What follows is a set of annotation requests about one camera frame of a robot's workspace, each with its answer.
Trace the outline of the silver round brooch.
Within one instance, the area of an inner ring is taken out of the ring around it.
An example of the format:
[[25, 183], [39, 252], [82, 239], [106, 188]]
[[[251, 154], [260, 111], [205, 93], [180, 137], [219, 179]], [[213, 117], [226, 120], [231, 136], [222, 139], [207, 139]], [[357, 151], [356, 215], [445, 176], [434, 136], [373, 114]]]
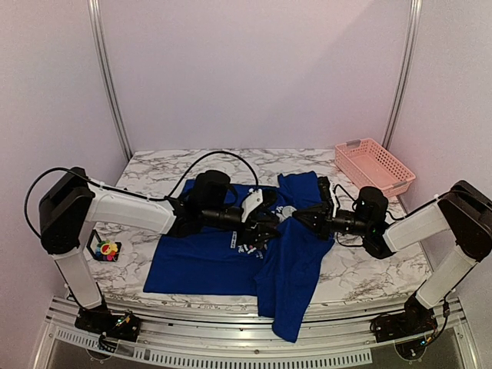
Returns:
[[290, 218], [293, 215], [293, 213], [296, 212], [296, 210], [297, 209], [295, 207], [286, 205], [286, 206], [277, 207], [276, 214], [280, 222], [283, 222], [286, 219]]

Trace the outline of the blue printed t-shirt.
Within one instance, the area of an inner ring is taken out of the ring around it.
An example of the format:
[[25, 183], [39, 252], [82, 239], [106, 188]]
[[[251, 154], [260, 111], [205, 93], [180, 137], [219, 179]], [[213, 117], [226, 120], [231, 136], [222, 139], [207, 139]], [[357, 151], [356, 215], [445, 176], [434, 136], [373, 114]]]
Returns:
[[[278, 175], [278, 199], [269, 210], [320, 202], [315, 172]], [[318, 239], [292, 217], [278, 225], [279, 238], [265, 251], [248, 251], [233, 231], [204, 228], [185, 238], [158, 242], [143, 291], [155, 294], [255, 296], [258, 314], [273, 320], [272, 331], [294, 343], [311, 303], [321, 262], [334, 245]]]

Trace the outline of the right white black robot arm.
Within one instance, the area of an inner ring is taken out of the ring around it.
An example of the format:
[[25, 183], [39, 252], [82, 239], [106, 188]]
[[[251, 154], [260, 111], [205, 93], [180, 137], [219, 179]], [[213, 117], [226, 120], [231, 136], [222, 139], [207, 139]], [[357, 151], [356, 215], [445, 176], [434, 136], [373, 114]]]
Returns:
[[491, 253], [491, 200], [467, 181], [389, 224], [388, 199], [372, 186], [360, 189], [354, 210], [336, 208], [334, 191], [322, 178], [322, 201], [295, 211], [292, 216], [318, 238], [351, 234], [361, 238], [364, 250], [382, 260], [444, 231], [451, 231], [455, 245], [433, 274], [415, 291], [417, 304], [397, 319], [397, 328], [413, 335], [427, 323], [427, 312], [447, 296], [469, 272]]

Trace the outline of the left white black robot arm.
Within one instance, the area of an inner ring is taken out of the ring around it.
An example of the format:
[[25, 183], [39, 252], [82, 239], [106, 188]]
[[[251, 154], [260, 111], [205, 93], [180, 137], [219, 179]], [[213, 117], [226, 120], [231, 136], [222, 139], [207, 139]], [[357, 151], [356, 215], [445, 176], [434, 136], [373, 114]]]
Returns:
[[197, 234], [203, 228], [236, 233], [236, 241], [253, 251], [278, 238], [279, 220], [269, 208], [274, 195], [255, 185], [243, 197], [224, 172], [207, 170], [178, 197], [150, 198], [90, 179], [82, 168], [68, 169], [40, 200], [42, 247], [55, 260], [85, 322], [99, 334], [115, 325], [104, 295], [90, 272], [81, 247], [86, 225], [120, 224], [172, 238]]

